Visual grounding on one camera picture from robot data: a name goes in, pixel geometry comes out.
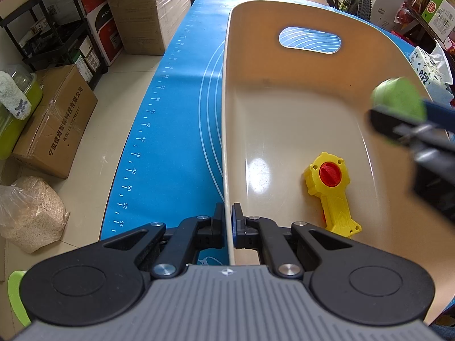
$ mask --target red logo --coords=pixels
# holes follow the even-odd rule
[[[429,13],[433,13],[436,10],[436,4],[435,4],[434,1],[431,1],[428,4],[427,10],[428,10]]]

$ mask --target yellow toy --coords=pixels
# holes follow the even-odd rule
[[[362,230],[349,212],[344,191],[351,180],[343,159],[323,152],[303,175],[308,193],[321,199],[326,230],[344,237],[350,237]]]

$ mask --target floor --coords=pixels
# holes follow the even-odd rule
[[[313,1],[324,3],[324,0]],[[13,271],[26,270],[45,258],[98,240],[117,164],[160,59],[156,56],[122,53],[102,77],[95,89],[98,104],[87,125],[67,180],[42,175],[8,160],[1,178],[3,184],[12,183],[16,176],[41,175],[59,194],[71,215],[60,241],[33,254],[26,254],[6,242],[7,277]],[[6,282],[0,282],[0,336],[10,339],[21,328],[11,312]]]

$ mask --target black metal rack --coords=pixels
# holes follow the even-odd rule
[[[78,27],[74,30],[74,32],[68,37],[68,38],[62,38],[60,34],[58,33],[55,25],[54,25],[54,20],[51,16],[51,14],[48,13],[43,0],[28,0],[21,6],[19,6],[17,9],[15,9],[12,13],[10,13],[6,18],[1,18],[0,17],[0,28],[4,28],[8,36],[10,36],[11,40],[13,41],[13,44],[17,48],[17,50],[20,52],[22,55],[22,61],[29,65],[32,70],[36,70],[34,63],[42,61],[42,60],[48,60],[51,61],[52,59],[59,59],[61,58],[61,63],[59,65],[63,65],[64,61],[67,60],[70,63],[74,64],[74,61],[70,55],[70,50],[78,40],[78,38],[83,34],[87,33],[87,36],[89,37],[92,47],[95,50],[96,55],[98,56],[100,60],[100,66],[96,70],[96,72],[93,74],[93,78],[91,79],[89,85],[92,89],[95,88],[96,84],[98,83],[99,79],[101,76],[107,72],[107,65],[106,62],[103,58],[103,55],[101,54],[101,51],[99,50],[99,47],[92,35],[92,32],[90,31],[90,27],[88,25],[88,22],[86,18],[84,17],[84,14],[82,12],[82,9],[79,5],[78,0],[73,0],[74,5],[76,6],[77,12],[80,17],[80,24]],[[53,48],[50,51],[44,52],[44,53],[38,53],[36,55],[32,55],[29,57],[24,51],[24,49],[19,45],[18,41],[15,39],[14,35],[12,34],[11,30],[8,28],[8,24],[13,22],[15,19],[17,19],[19,16],[22,14],[26,13],[27,11],[30,12],[33,20],[35,22],[38,21],[35,12],[33,11],[33,7],[36,5],[39,5],[44,18],[47,20],[49,24],[49,28],[52,30],[53,35],[57,38],[58,40],[58,46]]]

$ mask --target gray towel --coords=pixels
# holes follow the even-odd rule
[[[30,115],[31,104],[19,90],[14,79],[0,70],[0,103],[17,119],[23,120]]]

